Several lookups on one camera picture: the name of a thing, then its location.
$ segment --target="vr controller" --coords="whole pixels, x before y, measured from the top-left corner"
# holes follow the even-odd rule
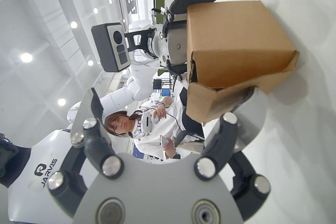
[[[152,129],[152,124],[157,124],[160,121],[159,117],[156,115],[155,118],[148,112],[144,112],[141,117],[141,130],[149,134]]]

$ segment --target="graphic print t-shirt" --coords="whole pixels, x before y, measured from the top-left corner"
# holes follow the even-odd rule
[[[135,125],[132,131],[132,135],[133,135],[133,139],[144,138],[149,135],[141,129],[141,118],[135,120]]]

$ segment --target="bracelet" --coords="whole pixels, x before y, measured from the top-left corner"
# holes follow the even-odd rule
[[[165,105],[165,107],[167,108],[167,105],[164,102],[158,103],[157,106],[162,105],[162,104]]]

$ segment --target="box flap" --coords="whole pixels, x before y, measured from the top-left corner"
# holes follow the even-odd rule
[[[295,51],[288,67],[283,72],[257,77],[226,89],[214,90],[197,82],[190,83],[187,115],[199,123],[209,122],[230,111],[237,101],[244,98],[250,86],[257,86],[264,93],[270,93],[292,74],[298,58],[299,52]]]

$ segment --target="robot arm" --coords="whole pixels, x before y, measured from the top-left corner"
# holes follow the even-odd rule
[[[220,118],[217,133],[201,155],[191,154],[175,163],[153,165],[130,154],[116,154],[104,140],[98,115],[101,107],[93,88],[85,94],[75,123],[82,112],[85,117],[94,116],[82,123],[79,138],[83,146],[74,155],[67,155],[47,181],[50,194],[73,224],[87,221],[201,224],[210,223],[209,219],[213,220],[211,223],[242,224],[259,210],[270,193],[269,181],[255,172],[245,155],[233,154],[238,135],[233,113]],[[80,165],[76,157],[81,152],[99,172],[88,188],[78,176]],[[231,192],[218,175],[226,163],[235,173]],[[176,173],[181,174],[178,179],[174,177]],[[142,182],[149,177],[155,179]],[[131,191],[126,190],[129,185],[134,185]],[[139,203],[134,196],[145,201]]]
[[[121,25],[116,24],[116,27],[117,32],[119,32],[118,30],[121,28]],[[101,43],[101,39],[102,37],[95,37],[96,43]],[[126,44],[125,37],[123,37],[122,42],[121,44],[119,44],[119,46],[123,45],[123,43]],[[139,50],[134,49],[127,53],[129,64],[126,64],[126,67],[118,69],[119,61],[117,61],[116,63],[115,61],[113,62],[110,59],[111,57],[115,57],[116,59],[119,58],[118,53],[117,55],[115,55],[114,50],[111,50],[108,55],[105,55],[105,52],[102,51],[102,48],[104,49],[104,51],[106,51],[105,47],[98,48],[98,51],[100,51],[99,54],[101,56],[102,65],[106,71],[110,71],[111,69],[113,69],[114,72],[120,72],[123,69],[130,67],[132,75],[127,80],[125,87],[111,92],[100,99],[100,102],[104,109],[102,115],[102,121],[104,121],[104,119],[110,114],[124,108],[126,105],[129,105],[134,101],[142,101],[148,98],[153,93],[152,78],[157,72],[160,66],[160,62],[158,61],[158,59],[155,59],[151,56],[142,56],[139,59],[139,56],[141,56],[141,54],[140,52],[137,52],[137,56],[135,56],[135,51]],[[69,109],[67,119],[70,123],[74,122],[80,104],[81,102],[78,102]]]

